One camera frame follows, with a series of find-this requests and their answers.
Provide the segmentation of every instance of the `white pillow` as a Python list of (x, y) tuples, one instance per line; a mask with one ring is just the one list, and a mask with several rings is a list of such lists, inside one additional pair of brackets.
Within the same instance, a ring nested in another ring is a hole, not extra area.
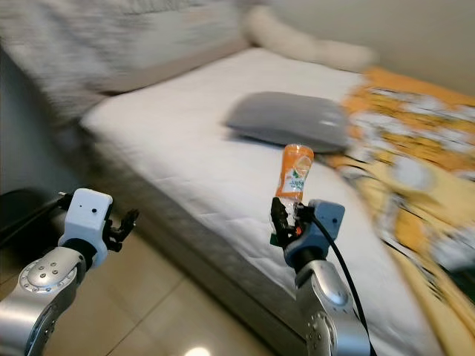
[(244, 18), (249, 39), (282, 56), (360, 73), (375, 64), (378, 55), (367, 47), (323, 41), (281, 22), (269, 6), (253, 7)]

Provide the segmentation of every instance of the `black object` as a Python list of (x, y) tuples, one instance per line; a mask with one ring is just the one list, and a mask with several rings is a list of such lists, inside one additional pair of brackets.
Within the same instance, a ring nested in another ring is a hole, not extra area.
[(89, 242), (83, 239), (70, 239), (66, 241), (62, 247), (78, 251), (86, 261), (86, 271), (92, 266), (92, 259), (97, 253), (97, 250)]
[(274, 197), (270, 208), (270, 217), (275, 227), (277, 244), (281, 248), (286, 248), (292, 241), (295, 241), (298, 238), (295, 229), (289, 226), (289, 223), (287, 222), (288, 216), (289, 215), (285, 210), (285, 205), (282, 204), (278, 197)]
[(33, 189), (11, 191), (0, 196), (0, 248), (11, 247), (28, 261), (57, 245), (58, 231), (50, 222), (56, 202), (48, 203)]
[(108, 250), (119, 252), (122, 249), (122, 242), (131, 233), (138, 217), (139, 211), (137, 209), (128, 211), (120, 221), (119, 228), (112, 227), (112, 220), (107, 219), (105, 221), (102, 240)]
[(59, 208), (62, 210), (68, 210), (69, 205), (71, 205), (71, 200), (73, 200), (73, 194), (59, 193), (62, 196), (56, 203)]
[(292, 266), (297, 274), (308, 263), (315, 260), (325, 260), (324, 252), (318, 247), (308, 247), (297, 251), (292, 256)]
[(475, 266), (462, 268), (457, 271), (448, 271), (446, 269), (444, 271), (475, 304)]

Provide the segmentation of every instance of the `bed frame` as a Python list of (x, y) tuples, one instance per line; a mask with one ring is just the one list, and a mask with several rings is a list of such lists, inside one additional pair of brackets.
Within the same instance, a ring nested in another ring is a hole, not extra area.
[(164, 192), (131, 169), (119, 167), (111, 155), (102, 152), (99, 157), (90, 182), (94, 189), (114, 197), (114, 210), (140, 209), (137, 228), (141, 235), (275, 354), (307, 354), (298, 307), (282, 288)]

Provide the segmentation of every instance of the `black cable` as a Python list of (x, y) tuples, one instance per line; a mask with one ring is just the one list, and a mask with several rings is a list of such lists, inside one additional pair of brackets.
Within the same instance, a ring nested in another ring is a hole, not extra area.
[[(363, 324), (363, 327), (366, 330), (366, 333), (368, 334), (368, 340), (369, 340), (370, 333), (368, 331), (366, 317), (364, 317), (363, 307), (361, 306), (361, 301), (359, 300), (358, 292), (356, 291), (355, 283), (353, 283), (353, 279), (351, 278), (350, 271), (348, 270), (347, 264), (344, 262), (343, 256), (341, 256), (340, 250), (338, 250), (338, 247), (336, 247), (336, 244), (333, 241), (333, 238), (330, 236), (330, 233), (328, 232), (328, 230), (325, 229), (325, 227), (316, 218), (315, 215), (312, 215), (312, 221), (320, 229), (321, 233), (325, 236), (325, 239), (327, 239), (327, 242), (330, 244), (330, 246), (332, 246), (332, 249), (335, 252), (336, 258), (338, 259), (341, 269), (343, 269), (344, 276), (346, 277), (348, 285), (350, 286), (353, 299), (355, 300), (356, 309), (358, 310), (359, 320), (361, 321), (361, 324)], [(376, 351), (373, 348), (373, 345), (371, 344), (371, 340), (370, 340), (370, 352), (371, 352), (371, 355), (376, 356)]]
[(49, 204), (45, 206), (42, 206), (40, 209), (38, 209), (37, 211), (33, 213), (30, 219), (22, 223), (15, 231), (9, 233), (8, 236), (6, 236), (5, 238), (2, 238), (0, 242), (0, 248), (3, 248), (5, 245), (7, 245), (8, 241), (11, 240), (15, 235), (17, 235), (24, 228), (27, 228), (29, 225), (37, 221), (39, 218), (49, 214), (54, 209), (60, 207), (67, 210), (69, 208), (69, 205), (72, 199), (73, 199), (73, 196), (71, 194), (65, 194), (63, 197), (59, 198), (58, 200), (54, 202), (50, 202)]
[(54, 210), (58, 206), (58, 202), (52, 202), (46, 206), (41, 207), (37, 210), (34, 215), (22, 223), (15, 231), (8, 234), (8, 236), (1, 239), (0, 248), (3, 248), (7, 245), (8, 241), (10, 241), (15, 235), (17, 235), (20, 231), (30, 226), (32, 223), (37, 221), (39, 218), (43, 217), (44, 215), (49, 214), (52, 210)]

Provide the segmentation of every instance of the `gray pillow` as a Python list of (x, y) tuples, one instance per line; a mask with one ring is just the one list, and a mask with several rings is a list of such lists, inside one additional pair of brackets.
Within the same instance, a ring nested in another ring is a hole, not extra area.
[(348, 145), (348, 118), (328, 99), (288, 93), (254, 93), (240, 101), (226, 125), (243, 136), (279, 145), (300, 143), (316, 153)]

